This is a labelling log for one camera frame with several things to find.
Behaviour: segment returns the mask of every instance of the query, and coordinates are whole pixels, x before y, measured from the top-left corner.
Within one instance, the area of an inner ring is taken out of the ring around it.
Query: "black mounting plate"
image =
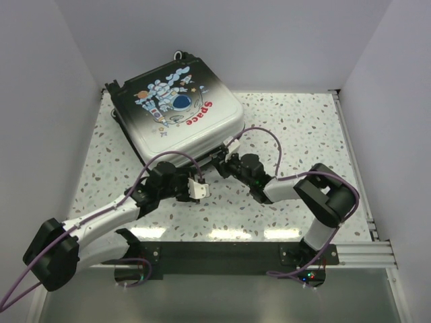
[[[290,272],[298,259],[292,254],[299,242],[141,242],[143,256],[151,262],[150,279],[164,275],[265,275]],[[339,264],[336,245],[329,245],[321,259]],[[105,264],[124,264],[115,260]]]

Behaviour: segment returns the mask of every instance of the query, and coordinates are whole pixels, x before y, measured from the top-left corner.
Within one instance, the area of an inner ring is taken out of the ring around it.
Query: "astronaut print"
[[[168,128],[191,125],[207,112],[208,102],[203,96],[209,90],[196,84],[190,66],[177,69],[164,79],[155,79],[135,94],[135,103],[141,106],[158,128],[161,137],[168,135]]]

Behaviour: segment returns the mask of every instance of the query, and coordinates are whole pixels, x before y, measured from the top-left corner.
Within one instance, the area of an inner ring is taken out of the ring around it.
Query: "speckled tabletop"
[[[235,95],[244,106],[246,127],[265,127],[281,141],[281,176],[322,162],[357,187],[331,94]],[[104,94],[70,218],[113,201],[141,170],[111,110],[110,96]],[[266,171],[273,173],[277,149],[269,135],[250,131],[241,143],[240,154],[257,152]],[[211,196],[200,204],[165,200],[153,213],[124,227],[142,240],[162,241],[299,241],[310,227],[314,216],[302,201],[260,205],[235,179],[223,179],[213,168],[204,174]],[[362,205],[335,237],[335,242],[352,241],[371,241]]]

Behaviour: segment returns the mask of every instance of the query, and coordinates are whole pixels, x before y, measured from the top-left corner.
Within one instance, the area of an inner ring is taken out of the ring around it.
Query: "white bracket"
[[[209,185],[200,184],[189,178],[189,191],[190,197],[195,200],[203,199],[204,197],[209,197]]]

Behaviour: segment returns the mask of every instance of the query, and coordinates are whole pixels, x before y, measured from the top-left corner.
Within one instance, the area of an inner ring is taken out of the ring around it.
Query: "gray floor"
[[[269,277],[166,276],[126,291],[89,269],[50,293],[41,322],[399,322],[385,270],[328,271],[317,292]]]

